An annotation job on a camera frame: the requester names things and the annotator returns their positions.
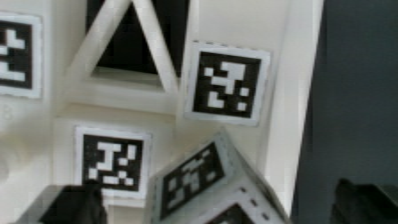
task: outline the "dark background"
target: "dark background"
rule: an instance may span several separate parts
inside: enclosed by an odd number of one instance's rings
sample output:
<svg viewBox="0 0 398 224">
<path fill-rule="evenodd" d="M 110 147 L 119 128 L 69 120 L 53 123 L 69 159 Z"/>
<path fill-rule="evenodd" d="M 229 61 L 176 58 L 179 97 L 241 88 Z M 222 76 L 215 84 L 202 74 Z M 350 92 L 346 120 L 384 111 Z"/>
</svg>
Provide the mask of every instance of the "dark background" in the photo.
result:
<svg viewBox="0 0 398 224">
<path fill-rule="evenodd" d="M 325 0 L 295 223 L 328 223 L 343 177 L 398 185 L 396 0 Z"/>
</svg>

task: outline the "white surface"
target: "white surface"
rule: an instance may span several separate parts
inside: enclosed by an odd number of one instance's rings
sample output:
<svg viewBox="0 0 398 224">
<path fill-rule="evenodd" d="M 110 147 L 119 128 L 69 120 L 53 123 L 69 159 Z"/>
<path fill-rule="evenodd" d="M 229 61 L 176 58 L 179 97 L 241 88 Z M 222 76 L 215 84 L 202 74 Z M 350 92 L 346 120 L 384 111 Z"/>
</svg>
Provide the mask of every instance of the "white surface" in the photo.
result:
<svg viewBox="0 0 398 224">
<path fill-rule="evenodd" d="M 323 0 L 291 1 L 259 169 L 289 213 Z"/>
<path fill-rule="evenodd" d="M 7 139 L 14 147 L 25 152 L 18 172 L 9 175 L 7 182 L 0 184 L 0 223 L 10 223 L 19 218 L 25 209 L 50 184 L 51 176 L 51 1 L 2 0 L 0 10 L 32 14 L 42 18 L 42 92 L 41 99 L 0 96 L 0 141 Z"/>
<path fill-rule="evenodd" d="M 265 91 L 259 125 L 257 127 L 225 125 L 225 129 L 241 153 L 261 169 L 288 212 L 321 3 L 323 0 L 192 0 L 190 4 L 181 86 L 188 83 L 193 40 L 272 52 L 268 87 L 275 84 L 275 88 L 266 88 Z M 154 130 L 153 148 L 158 150 L 151 163 L 153 172 L 161 170 L 176 155 L 181 155 L 202 141 L 220 124 L 183 118 L 185 88 L 179 89 L 177 99 L 176 95 L 167 94 L 156 86 L 137 83 L 129 85 L 94 78 L 64 89 L 66 70 L 85 34 L 83 1 L 35 0 L 32 3 L 28 0 L 2 0 L 0 10 L 42 17 L 46 43 L 41 100 L 0 96 L 0 132 L 14 136 L 18 147 L 28 152 L 25 167 L 0 185 L 0 223 L 7 223 L 18 219 L 50 182 L 73 183 L 71 139 L 76 124 L 92 126 L 101 124 L 103 128 L 122 127 L 122 130 L 131 130 L 131 126 Z M 108 108 L 67 106 L 69 102 L 103 105 Z M 108 211 L 110 223 L 140 223 L 140 209 L 110 207 Z"/>
</svg>

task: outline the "black object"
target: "black object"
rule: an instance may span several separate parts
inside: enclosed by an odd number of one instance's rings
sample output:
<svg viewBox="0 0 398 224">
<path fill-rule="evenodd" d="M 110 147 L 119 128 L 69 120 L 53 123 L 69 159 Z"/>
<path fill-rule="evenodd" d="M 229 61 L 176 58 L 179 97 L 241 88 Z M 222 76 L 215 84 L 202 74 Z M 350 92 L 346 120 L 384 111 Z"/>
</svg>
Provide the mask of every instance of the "black object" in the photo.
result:
<svg viewBox="0 0 398 224">
<path fill-rule="evenodd" d="M 341 180 L 336 188 L 332 224 L 396 224 L 398 188 L 392 186 L 353 185 Z"/>
<path fill-rule="evenodd" d="M 101 187 L 94 181 L 64 187 L 39 221 L 42 224 L 106 224 Z"/>
<path fill-rule="evenodd" d="M 87 30 L 96 19 L 105 0 L 87 0 Z M 188 0 L 153 0 L 165 44 L 177 76 L 181 74 Z M 158 74 L 147 48 L 140 22 L 129 6 L 98 66 Z"/>
</svg>

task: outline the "white marker border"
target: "white marker border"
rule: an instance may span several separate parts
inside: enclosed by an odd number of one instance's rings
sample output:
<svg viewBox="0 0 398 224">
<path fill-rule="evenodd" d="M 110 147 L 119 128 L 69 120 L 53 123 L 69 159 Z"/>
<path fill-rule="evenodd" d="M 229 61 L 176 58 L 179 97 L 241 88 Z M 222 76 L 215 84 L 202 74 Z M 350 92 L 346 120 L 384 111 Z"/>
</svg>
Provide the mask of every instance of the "white marker border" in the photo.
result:
<svg viewBox="0 0 398 224">
<path fill-rule="evenodd" d="M 217 53 L 222 55 L 231 55 L 261 60 L 259 73 L 257 73 L 257 85 L 256 85 L 256 95 L 254 95 L 254 105 L 252 105 L 252 116 L 249 118 L 217 115 L 193 111 L 193 98 L 195 98 L 195 88 L 197 88 L 197 69 L 201 52 Z M 209 44 L 202 42 L 193 42 L 192 47 L 192 67 L 190 67 L 190 77 L 188 77 L 188 97 L 185 102 L 185 117 L 199 120 L 215 120 L 231 124 L 240 124 L 247 126 L 256 126 L 259 122 L 259 113 L 263 107 L 263 95 L 265 95 L 265 84 L 268 77 L 268 67 L 270 67 L 270 52 L 261 50 L 252 50 L 247 48 L 236 48 L 225 45 Z"/>
<path fill-rule="evenodd" d="M 90 127 L 74 127 L 74 184 L 82 185 L 82 169 L 83 169 L 83 135 L 96 135 L 101 137 L 122 138 L 128 140 L 142 140 L 142 165 L 140 165 L 140 185 L 138 191 L 124 191 L 103 189 L 105 197 L 119 197 L 131 199 L 144 199 L 147 193 L 147 176 L 149 176 L 149 155 L 151 155 L 151 134 L 140 132 L 128 132 Z"/>
</svg>

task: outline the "black and white square pattern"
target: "black and white square pattern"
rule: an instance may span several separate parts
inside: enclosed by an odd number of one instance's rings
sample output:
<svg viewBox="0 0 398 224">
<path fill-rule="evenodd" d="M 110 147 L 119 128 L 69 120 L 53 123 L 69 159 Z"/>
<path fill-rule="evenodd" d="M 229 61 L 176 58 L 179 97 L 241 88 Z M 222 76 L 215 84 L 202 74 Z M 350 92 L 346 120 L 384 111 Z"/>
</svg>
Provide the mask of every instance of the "black and white square pattern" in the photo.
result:
<svg viewBox="0 0 398 224">
<path fill-rule="evenodd" d="M 188 224 L 284 224 L 282 218 L 252 184 L 243 183 Z"/>
<path fill-rule="evenodd" d="M 220 155 L 215 143 L 211 143 L 163 177 L 161 219 L 211 187 L 224 176 Z"/>
<path fill-rule="evenodd" d="M 256 125 L 270 53 L 193 43 L 186 117 Z"/>
<path fill-rule="evenodd" d="M 0 94 L 41 96 L 41 18 L 0 12 Z"/>
<path fill-rule="evenodd" d="M 105 196 L 142 199 L 147 162 L 147 134 L 76 127 L 76 184 L 96 180 Z"/>
</svg>

